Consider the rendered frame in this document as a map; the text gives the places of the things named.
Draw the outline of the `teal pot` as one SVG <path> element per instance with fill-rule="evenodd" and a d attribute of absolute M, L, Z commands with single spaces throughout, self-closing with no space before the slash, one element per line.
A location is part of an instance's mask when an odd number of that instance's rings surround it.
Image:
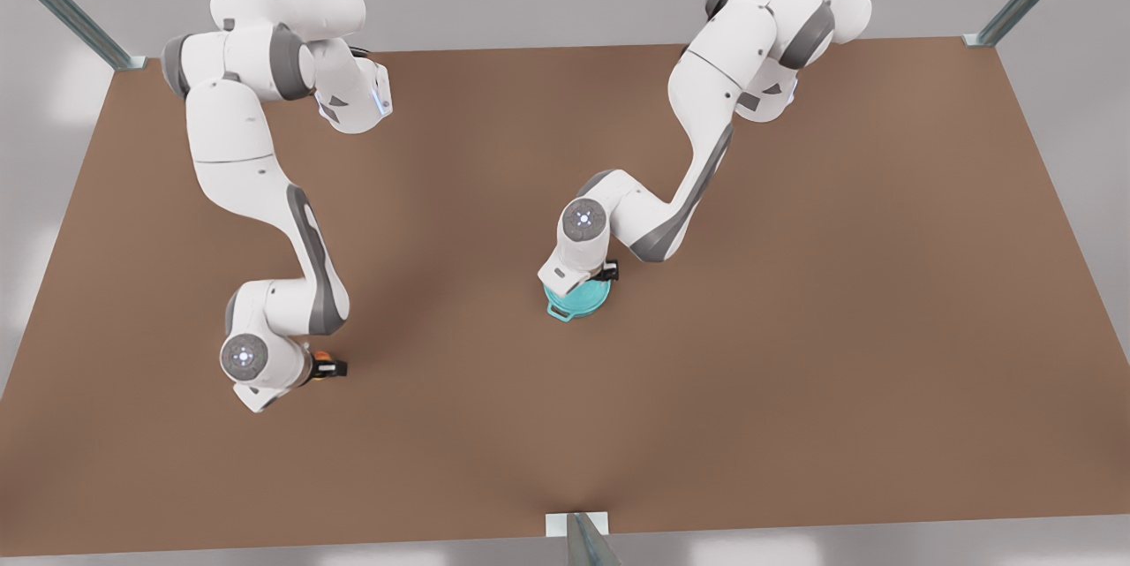
<path fill-rule="evenodd" d="M 590 279 L 579 284 L 565 296 L 556 295 L 548 287 L 542 290 L 547 297 L 549 316 L 568 323 L 574 317 L 588 317 L 601 308 L 611 291 L 611 281 Z"/>

